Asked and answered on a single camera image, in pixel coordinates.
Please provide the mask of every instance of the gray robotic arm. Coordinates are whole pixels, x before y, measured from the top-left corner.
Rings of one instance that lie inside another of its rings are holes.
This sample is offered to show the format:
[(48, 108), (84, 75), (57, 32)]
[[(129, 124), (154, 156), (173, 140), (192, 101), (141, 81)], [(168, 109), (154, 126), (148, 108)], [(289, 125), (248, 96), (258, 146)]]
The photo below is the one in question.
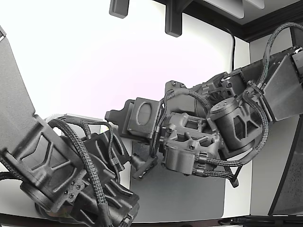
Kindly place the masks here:
[[(279, 27), (263, 60), (190, 89), (169, 81), (162, 100), (127, 100), (122, 110), (107, 112), (105, 119), (117, 130), (107, 122), (68, 115), (46, 122), (36, 115), (0, 28), (0, 162), (9, 170), (0, 173), (0, 180), (21, 180), (21, 190), (44, 217), (52, 219), (47, 213), (68, 206), (75, 222), (90, 227), (131, 225), (139, 196), (120, 184), (119, 172), (130, 162), (133, 178), (148, 177), (157, 152), (169, 170), (223, 177), (237, 187), (241, 167), (262, 150), (270, 125), (303, 114), (303, 49), (269, 55), (275, 37), (290, 26), (303, 30), (294, 23)], [(86, 136), (79, 138), (70, 124), (82, 127)], [(109, 130), (91, 133), (90, 124)], [(121, 137), (149, 145), (148, 159), (130, 157)], [(228, 160), (244, 152), (240, 160)], [(231, 167), (238, 169), (233, 173)]]

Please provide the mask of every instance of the gray panel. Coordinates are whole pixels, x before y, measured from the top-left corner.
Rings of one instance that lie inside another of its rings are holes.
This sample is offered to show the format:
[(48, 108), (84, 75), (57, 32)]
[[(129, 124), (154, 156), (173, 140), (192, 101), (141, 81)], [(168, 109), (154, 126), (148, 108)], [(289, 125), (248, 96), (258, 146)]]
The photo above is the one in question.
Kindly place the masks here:
[(263, 150), (252, 162), (251, 215), (267, 215), (292, 146), (299, 116), (276, 122)]
[[(149, 147), (134, 143), (133, 153), (146, 156)], [(159, 164), (141, 182), (131, 179), (131, 191), (140, 196), (135, 222), (217, 219), (224, 210), (225, 179), (184, 176)]]
[[(254, 63), (263, 58), (266, 44), (270, 38), (270, 35), (264, 36), (263, 38), (257, 39), (250, 42), (250, 62)], [(273, 47), (271, 49), (271, 54), (281, 52), (293, 46), (292, 37), (290, 34), (290, 29), (287, 28), (283, 30), (276, 38)]]
[(300, 120), (290, 155), (285, 181), (273, 214), (293, 215), (303, 212), (303, 119)]

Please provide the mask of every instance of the shelf bracket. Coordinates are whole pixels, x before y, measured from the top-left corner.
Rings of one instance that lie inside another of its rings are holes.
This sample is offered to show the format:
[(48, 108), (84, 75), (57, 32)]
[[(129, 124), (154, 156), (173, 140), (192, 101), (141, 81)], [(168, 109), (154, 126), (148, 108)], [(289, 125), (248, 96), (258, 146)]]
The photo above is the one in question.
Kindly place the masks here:
[(167, 0), (165, 33), (174, 37), (182, 35), (182, 12), (193, 0)]
[(109, 7), (109, 14), (118, 17), (125, 18), (128, 14), (129, 0), (111, 0)]

